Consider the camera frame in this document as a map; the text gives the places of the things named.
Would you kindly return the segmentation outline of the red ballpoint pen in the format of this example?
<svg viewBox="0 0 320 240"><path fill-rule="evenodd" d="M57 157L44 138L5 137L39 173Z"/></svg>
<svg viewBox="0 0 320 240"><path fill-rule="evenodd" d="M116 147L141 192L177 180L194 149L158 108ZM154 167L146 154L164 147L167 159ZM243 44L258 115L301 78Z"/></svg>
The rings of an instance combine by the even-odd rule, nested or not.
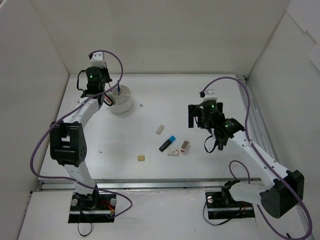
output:
<svg viewBox="0 0 320 240"><path fill-rule="evenodd" d="M104 95L104 103L108 106L112 106L114 101L107 94Z"/></svg>

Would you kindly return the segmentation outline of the black yellow-capped highlighter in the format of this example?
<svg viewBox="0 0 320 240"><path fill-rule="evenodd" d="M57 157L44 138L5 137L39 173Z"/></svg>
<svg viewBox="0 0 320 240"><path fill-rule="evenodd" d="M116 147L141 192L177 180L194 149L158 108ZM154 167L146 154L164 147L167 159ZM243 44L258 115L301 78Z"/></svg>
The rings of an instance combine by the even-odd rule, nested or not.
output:
<svg viewBox="0 0 320 240"><path fill-rule="evenodd" d="M224 143L220 141L218 144L218 150L222 151L224 149L224 146Z"/></svg>

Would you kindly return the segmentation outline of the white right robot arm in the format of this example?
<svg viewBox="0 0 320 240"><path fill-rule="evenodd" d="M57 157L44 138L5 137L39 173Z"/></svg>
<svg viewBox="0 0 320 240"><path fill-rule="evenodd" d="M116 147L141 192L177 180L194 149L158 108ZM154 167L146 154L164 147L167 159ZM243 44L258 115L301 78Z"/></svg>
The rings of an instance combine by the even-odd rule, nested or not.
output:
<svg viewBox="0 0 320 240"><path fill-rule="evenodd" d="M230 180L222 187L221 200L227 206L237 202L260 205L273 218L279 219L303 199L304 175L278 163L252 139L245 127L234 118L225 118L223 104L214 99L188 105L188 126L194 123L208 130L215 139L214 148L230 146L238 151L246 166L263 181L263 186Z"/></svg>

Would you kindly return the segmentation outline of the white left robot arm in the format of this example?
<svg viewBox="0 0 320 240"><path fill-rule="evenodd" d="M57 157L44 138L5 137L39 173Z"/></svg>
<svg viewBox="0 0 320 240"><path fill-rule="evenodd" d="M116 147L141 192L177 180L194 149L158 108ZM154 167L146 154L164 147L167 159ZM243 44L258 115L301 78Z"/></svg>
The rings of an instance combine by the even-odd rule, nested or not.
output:
<svg viewBox="0 0 320 240"><path fill-rule="evenodd" d="M100 204L100 197L94 189L97 185L85 162L88 150L84 128L104 104L103 92L111 79L105 63L102 66L90 66L84 73L87 85L77 105L78 110L64 118L50 132L50 156L75 180L74 198L87 209L94 210Z"/></svg>

